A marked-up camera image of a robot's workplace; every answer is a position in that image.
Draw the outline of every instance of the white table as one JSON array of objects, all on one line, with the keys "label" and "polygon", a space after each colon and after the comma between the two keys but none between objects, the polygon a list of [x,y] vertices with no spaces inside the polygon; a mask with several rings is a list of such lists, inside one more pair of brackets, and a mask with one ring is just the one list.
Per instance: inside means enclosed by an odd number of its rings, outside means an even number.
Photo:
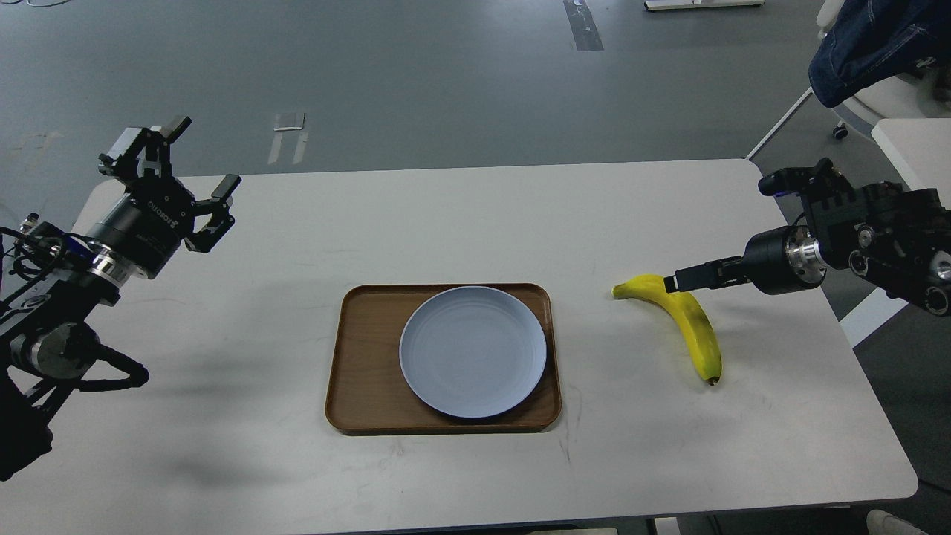
[{"label": "white table", "polygon": [[[220,177],[185,183],[201,196]],[[246,176],[237,225],[90,316],[143,388],[78,394],[0,485],[5,533],[309,533],[544,523],[911,495],[917,478],[823,294],[698,291],[705,385],[614,284],[783,223],[743,160]],[[90,197],[86,230],[116,198]],[[534,282],[564,406],[547,431],[346,437],[323,416],[340,299],[369,283]]]},{"label": "white table", "polygon": [[[951,119],[882,119],[872,138],[909,189],[934,188],[951,208]],[[876,288],[843,318],[849,342],[856,346],[906,305]]]},{"label": "white table", "polygon": [[882,119],[872,137],[909,188],[936,188],[951,207],[951,119]]}]

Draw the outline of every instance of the robotic arm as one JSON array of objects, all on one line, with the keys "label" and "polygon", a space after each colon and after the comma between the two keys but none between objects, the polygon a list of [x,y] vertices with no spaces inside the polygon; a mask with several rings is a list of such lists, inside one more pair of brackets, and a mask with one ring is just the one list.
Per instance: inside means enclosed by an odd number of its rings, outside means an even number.
[{"label": "robotic arm", "polygon": [[934,189],[853,188],[824,158],[814,168],[780,169],[759,190],[798,195],[805,225],[756,234],[743,256],[678,269],[664,279],[668,293],[752,283],[777,295],[818,287],[827,268],[849,268],[890,297],[951,315],[951,212]]},{"label": "robotic arm", "polygon": [[[126,129],[99,156],[99,171],[126,191],[88,236],[37,225],[36,214],[20,232],[2,229],[15,239],[10,273],[28,281],[0,303],[0,480],[51,450],[49,421],[74,390],[117,390],[148,380],[145,367],[100,344],[85,323],[92,309],[115,305],[131,275],[155,278],[182,241],[189,250],[209,252],[234,225],[228,210],[241,177],[225,176],[210,199],[196,201],[171,174],[169,146],[190,123],[183,117],[169,128]],[[209,214],[195,231],[195,218]],[[128,377],[84,381],[96,361]],[[23,393],[10,366],[41,380]]]}]

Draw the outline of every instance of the chair leg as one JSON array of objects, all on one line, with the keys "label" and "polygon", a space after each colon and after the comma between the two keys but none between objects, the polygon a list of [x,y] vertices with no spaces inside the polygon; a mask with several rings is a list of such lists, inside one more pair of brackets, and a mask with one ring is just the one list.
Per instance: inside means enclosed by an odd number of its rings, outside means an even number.
[{"label": "chair leg", "polygon": [[809,100],[809,97],[812,95],[812,87],[806,89],[805,93],[803,93],[803,96],[799,97],[799,100],[797,100],[796,103],[792,105],[792,108],[790,108],[789,111],[787,111],[786,114],[780,118],[779,122],[776,123],[776,126],[767,132],[767,135],[763,136],[763,139],[761,139],[760,142],[756,144],[756,147],[754,147],[753,150],[747,154],[745,159],[752,160],[753,156],[763,149],[766,143],[768,143],[769,140],[772,139],[774,135],[776,135],[776,132],[779,131],[779,129],[782,128],[783,125],[786,124],[786,122],[788,122],[789,119],[791,119],[792,116],[796,114],[796,111],[799,111],[799,108],[801,108],[803,104],[805,104],[805,101]]},{"label": "chair leg", "polygon": [[832,129],[832,137],[836,139],[845,139],[848,135],[848,128],[845,127],[845,121],[839,121],[839,124]]}]

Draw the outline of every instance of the denim jacket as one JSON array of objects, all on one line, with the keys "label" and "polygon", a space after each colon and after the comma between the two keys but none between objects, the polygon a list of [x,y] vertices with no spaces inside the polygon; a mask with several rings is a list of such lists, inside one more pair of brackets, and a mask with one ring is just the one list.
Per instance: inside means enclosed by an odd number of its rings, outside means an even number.
[{"label": "denim jacket", "polygon": [[951,58],[951,0],[845,0],[809,65],[827,108],[921,61]]}]

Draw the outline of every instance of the shoe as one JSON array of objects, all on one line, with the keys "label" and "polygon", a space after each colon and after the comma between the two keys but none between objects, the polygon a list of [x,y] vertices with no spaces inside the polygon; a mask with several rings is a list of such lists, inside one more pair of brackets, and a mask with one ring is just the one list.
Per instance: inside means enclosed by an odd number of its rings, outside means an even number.
[{"label": "shoe", "polygon": [[879,509],[868,511],[865,517],[868,535],[928,535],[908,522]]}]

